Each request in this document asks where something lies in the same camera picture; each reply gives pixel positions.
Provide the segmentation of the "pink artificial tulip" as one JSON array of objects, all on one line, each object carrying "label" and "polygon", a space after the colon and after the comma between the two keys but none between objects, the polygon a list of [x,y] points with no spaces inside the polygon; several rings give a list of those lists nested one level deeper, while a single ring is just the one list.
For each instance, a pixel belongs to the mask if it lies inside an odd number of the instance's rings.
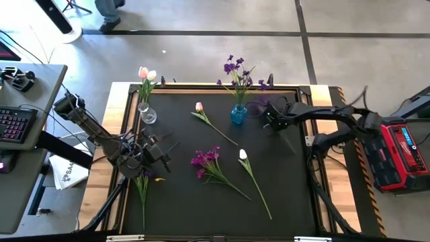
[{"label": "pink artificial tulip", "polygon": [[216,132],[221,134],[225,139],[230,141],[232,144],[238,146],[239,144],[234,142],[232,139],[228,138],[224,133],[222,133],[217,127],[215,127],[207,117],[206,113],[204,112],[204,107],[202,105],[202,102],[197,102],[195,106],[196,111],[192,112],[194,116],[198,117],[200,120],[204,121],[207,125],[209,125],[211,128],[213,128]]},{"label": "pink artificial tulip", "polygon": [[146,67],[140,67],[138,70],[138,76],[141,78],[141,81],[142,81],[142,85],[140,88],[140,95],[144,103],[147,102],[148,89],[151,84],[150,81],[147,79],[148,73],[149,73],[149,70]]}]

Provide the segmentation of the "dark computer monitor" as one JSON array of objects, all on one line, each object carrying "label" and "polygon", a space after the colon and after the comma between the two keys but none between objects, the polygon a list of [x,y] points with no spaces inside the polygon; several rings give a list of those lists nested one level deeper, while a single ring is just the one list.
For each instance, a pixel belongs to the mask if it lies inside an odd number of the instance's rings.
[{"label": "dark computer monitor", "polygon": [[20,61],[21,58],[0,41],[0,61]]}]

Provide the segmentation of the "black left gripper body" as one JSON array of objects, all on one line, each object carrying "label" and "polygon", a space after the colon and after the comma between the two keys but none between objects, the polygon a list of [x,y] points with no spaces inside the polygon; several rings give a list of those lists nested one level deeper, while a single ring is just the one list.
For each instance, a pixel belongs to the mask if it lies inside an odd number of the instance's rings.
[{"label": "black left gripper body", "polygon": [[167,151],[162,150],[159,146],[164,140],[167,139],[169,135],[166,134],[164,136],[160,135],[143,135],[144,139],[144,156],[149,164],[153,164],[157,161],[160,161],[163,164],[163,167],[168,173],[171,173],[171,169],[169,167],[170,156]]}]

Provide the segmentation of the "grey desk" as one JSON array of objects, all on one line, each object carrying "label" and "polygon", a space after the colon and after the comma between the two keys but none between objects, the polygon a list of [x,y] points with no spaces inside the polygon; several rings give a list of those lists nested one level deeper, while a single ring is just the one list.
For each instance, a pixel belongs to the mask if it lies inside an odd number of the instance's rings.
[{"label": "grey desk", "polygon": [[34,107],[38,113],[24,143],[0,141],[0,150],[19,152],[15,168],[10,173],[0,173],[0,235],[13,234],[19,227],[47,154],[46,149],[36,148],[36,143],[67,71],[65,65],[0,61],[0,68],[6,66],[33,71],[36,79],[26,93],[6,83],[0,90],[0,105]]}]

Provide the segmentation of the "white printed paper bag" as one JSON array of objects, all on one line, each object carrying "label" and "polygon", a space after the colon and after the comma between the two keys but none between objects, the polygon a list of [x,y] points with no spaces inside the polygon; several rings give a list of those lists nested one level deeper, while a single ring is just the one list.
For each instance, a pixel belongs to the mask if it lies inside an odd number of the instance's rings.
[{"label": "white printed paper bag", "polygon": [[53,155],[49,158],[54,184],[57,190],[71,188],[89,177],[88,168],[81,167],[65,158]]}]

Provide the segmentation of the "magenta artificial flower bunch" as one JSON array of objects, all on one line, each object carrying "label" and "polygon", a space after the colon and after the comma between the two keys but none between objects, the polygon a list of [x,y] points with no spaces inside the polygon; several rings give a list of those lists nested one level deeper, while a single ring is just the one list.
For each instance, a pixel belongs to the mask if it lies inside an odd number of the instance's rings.
[{"label": "magenta artificial flower bunch", "polygon": [[204,184],[222,184],[232,188],[240,195],[251,201],[245,193],[238,189],[221,170],[218,158],[220,154],[218,150],[220,147],[214,147],[212,150],[204,153],[203,151],[196,151],[197,156],[191,160],[191,165],[197,168],[197,178],[203,181]]}]

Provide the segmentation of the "blue glass vase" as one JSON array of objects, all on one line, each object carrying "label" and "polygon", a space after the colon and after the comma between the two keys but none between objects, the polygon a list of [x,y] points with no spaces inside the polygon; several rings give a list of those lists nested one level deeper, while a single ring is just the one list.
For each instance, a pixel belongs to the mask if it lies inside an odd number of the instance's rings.
[{"label": "blue glass vase", "polygon": [[230,113],[230,119],[235,124],[242,124],[246,116],[247,116],[247,108],[243,104],[235,105]]}]

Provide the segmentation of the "black panel on white base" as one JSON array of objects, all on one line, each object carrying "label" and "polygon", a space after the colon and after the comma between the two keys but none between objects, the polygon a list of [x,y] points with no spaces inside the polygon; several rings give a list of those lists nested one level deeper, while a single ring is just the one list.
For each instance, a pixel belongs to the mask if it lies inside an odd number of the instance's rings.
[{"label": "black panel on white base", "polygon": [[82,27],[79,24],[72,24],[53,0],[35,0],[35,2],[58,29],[59,34],[54,36],[59,42],[69,44],[82,36]]}]

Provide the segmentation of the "black backlit keyboard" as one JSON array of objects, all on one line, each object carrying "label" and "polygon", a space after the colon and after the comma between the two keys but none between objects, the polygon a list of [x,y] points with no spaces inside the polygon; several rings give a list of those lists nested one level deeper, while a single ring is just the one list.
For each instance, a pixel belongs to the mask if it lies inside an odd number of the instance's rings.
[{"label": "black backlit keyboard", "polygon": [[23,144],[38,111],[0,105],[0,142]]}]

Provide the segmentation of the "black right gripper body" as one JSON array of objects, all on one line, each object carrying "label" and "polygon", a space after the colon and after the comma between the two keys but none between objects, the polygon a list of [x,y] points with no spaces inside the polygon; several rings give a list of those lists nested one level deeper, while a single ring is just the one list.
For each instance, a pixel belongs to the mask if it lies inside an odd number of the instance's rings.
[{"label": "black right gripper body", "polygon": [[268,102],[266,105],[264,117],[267,121],[265,127],[270,128],[273,132],[279,132],[287,129],[289,126],[296,125],[294,119],[283,115],[271,102]]}]

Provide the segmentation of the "white artificial tulip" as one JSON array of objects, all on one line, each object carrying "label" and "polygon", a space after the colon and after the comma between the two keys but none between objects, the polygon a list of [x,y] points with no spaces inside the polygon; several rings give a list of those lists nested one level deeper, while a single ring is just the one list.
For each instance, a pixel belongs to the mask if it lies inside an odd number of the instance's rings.
[{"label": "white artificial tulip", "polygon": [[264,197],[263,193],[261,192],[259,184],[257,183],[257,180],[255,179],[255,176],[253,174],[253,170],[251,167],[251,162],[249,161],[248,155],[244,149],[241,149],[239,151],[239,163],[246,169],[247,173],[251,176],[251,179],[253,180],[253,183],[255,184],[255,187],[257,188],[257,191],[260,195],[260,198],[264,204],[264,207],[265,207],[266,212],[269,216],[269,219],[272,220],[273,217],[271,215],[270,209],[267,205],[267,202],[265,201],[265,197]]},{"label": "white artificial tulip", "polygon": [[148,102],[148,99],[152,90],[157,85],[157,82],[155,81],[156,77],[157,77],[157,72],[155,70],[152,70],[148,72],[146,79],[144,80],[142,87],[143,87],[143,101],[145,103]]}]

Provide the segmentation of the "black computer mouse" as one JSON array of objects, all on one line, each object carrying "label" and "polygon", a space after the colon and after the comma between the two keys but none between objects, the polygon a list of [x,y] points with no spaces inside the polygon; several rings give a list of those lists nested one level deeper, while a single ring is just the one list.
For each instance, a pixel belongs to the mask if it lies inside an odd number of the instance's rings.
[{"label": "black computer mouse", "polygon": [[16,166],[17,151],[0,151],[0,173],[10,173]]}]

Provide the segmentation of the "person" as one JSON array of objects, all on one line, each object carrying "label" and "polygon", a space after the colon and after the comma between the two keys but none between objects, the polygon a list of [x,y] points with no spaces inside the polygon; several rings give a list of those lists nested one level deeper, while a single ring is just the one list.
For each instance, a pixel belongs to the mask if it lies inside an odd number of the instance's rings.
[{"label": "person", "polygon": [[94,0],[95,6],[103,17],[103,23],[99,28],[102,34],[111,32],[120,22],[118,8],[125,5],[126,0]]}]

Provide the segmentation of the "black tripod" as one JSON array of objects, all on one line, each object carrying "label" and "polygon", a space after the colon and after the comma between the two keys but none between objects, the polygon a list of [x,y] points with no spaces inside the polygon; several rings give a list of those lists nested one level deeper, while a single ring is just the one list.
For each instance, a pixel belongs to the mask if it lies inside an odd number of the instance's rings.
[{"label": "black tripod", "polygon": [[67,2],[67,4],[62,10],[63,13],[67,10],[72,10],[72,9],[74,9],[74,10],[78,9],[78,10],[84,11],[86,13],[92,13],[91,10],[84,8],[84,7],[81,7],[80,5],[77,5],[75,3],[75,0],[66,0],[66,2]]}]

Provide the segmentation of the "red portable power station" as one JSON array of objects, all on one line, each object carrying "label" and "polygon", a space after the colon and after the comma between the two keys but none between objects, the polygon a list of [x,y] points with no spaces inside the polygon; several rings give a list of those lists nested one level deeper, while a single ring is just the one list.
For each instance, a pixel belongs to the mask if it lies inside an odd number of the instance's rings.
[{"label": "red portable power station", "polygon": [[374,186],[382,193],[430,190],[430,167],[404,118],[382,119],[382,134],[362,142]]}]

